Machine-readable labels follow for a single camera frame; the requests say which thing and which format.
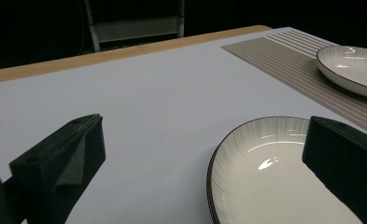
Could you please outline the white plate with dark rim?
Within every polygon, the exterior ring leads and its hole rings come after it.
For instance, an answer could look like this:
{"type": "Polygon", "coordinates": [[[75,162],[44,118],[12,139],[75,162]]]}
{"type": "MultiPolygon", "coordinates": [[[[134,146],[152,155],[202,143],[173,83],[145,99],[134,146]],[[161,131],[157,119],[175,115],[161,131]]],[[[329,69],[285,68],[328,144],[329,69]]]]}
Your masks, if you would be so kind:
{"type": "Polygon", "coordinates": [[[367,49],[329,46],[317,52],[321,73],[336,85],[367,97],[367,49]]]}
{"type": "Polygon", "coordinates": [[[308,124],[266,117],[224,137],[206,179],[214,224],[362,224],[302,162],[308,124]]]}

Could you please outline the white metal stand frame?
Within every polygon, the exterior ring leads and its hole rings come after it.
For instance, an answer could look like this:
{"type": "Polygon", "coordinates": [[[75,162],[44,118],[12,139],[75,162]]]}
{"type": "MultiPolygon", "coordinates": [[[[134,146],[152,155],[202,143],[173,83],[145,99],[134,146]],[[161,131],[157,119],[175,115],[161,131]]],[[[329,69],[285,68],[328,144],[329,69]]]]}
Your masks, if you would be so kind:
{"type": "Polygon", "coordinates": [[[184,36],[185,0],[176,0],[174,16],[107,22],[95,22],[90,0],[83,2],[95,52],[101,50],[101,43],[161,35],[175,35],[177,38],[184,36]]]}

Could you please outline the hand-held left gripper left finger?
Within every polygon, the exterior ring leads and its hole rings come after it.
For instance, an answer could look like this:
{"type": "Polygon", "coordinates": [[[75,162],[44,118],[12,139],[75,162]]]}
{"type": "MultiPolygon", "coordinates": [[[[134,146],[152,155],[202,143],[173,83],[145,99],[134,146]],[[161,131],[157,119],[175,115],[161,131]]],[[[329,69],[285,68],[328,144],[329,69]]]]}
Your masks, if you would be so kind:
{"type": "Polygon", "coordinates": [[[16,222],[65,223],[106,160],[102,120],[98,114],[73,119],[9,164],[16,222]]]}

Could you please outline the white board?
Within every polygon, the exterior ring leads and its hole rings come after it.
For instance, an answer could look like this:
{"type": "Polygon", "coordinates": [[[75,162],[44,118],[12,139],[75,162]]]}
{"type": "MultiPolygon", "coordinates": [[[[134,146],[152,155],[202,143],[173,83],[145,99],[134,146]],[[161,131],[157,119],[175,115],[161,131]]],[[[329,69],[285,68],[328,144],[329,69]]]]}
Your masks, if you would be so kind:
{"type": "Polygon", "coordinates": [[[214,224],[206,179],[224,137],[254,119],[361,127],[223,49],[252,35],[0,82],[0,177],[68,121],[103,118],[106,161],[66,224],[214,224]]]}

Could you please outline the wooden table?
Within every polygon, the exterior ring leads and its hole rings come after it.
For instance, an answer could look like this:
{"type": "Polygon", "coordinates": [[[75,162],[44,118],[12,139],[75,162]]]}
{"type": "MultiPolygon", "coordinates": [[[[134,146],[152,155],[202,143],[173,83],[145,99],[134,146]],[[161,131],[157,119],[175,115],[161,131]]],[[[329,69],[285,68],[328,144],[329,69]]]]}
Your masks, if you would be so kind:
{"type": "Polygon", "coordinates": [[[48,73],[60,72],[64,70],[90,66],[98,63],[106,63],[134,56],[187,47],[196,44],[216,41],[224,38],[230,38],[240,35],[255,34],[263,31],[269,31],[271,27],[266,25],[252,25],[248,27],[236,28],[226,31],[219,31],[209,34],[186,36],[177,39],[165,40],[155,43],[149,43],[139,46],[133,46],[122,49],[112,49],[102,52],[95,52],[75,57],[62,58],[58,60],[46,61],[41,63],[32,63],[0,69],[0,82],[20,79],[25,77],[34,77],[48,73]]]}

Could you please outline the striped brown placemat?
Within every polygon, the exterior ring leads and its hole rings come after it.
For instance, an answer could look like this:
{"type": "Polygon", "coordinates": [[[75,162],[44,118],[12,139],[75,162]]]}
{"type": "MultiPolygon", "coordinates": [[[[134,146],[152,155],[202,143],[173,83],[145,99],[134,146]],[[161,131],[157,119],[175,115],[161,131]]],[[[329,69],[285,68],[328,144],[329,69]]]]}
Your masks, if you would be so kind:
{"type": "Polygon", "coordinates": [[[332,83],[316,54],[330,43],[298,30],[254,37],[224,50],[367,131],[367,97],[332,83]]]}

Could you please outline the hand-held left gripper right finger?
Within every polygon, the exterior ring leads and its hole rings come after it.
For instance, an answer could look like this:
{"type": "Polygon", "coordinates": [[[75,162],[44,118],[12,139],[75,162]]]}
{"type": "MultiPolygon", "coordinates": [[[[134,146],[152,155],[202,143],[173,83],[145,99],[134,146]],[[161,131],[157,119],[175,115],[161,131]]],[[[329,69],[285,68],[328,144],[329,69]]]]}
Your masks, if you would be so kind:
{"type": "Polygon", "coordinates": [[[367,134],[343,122],[313,116],[302,161],[323,185],[367,224],[367,134]]]}

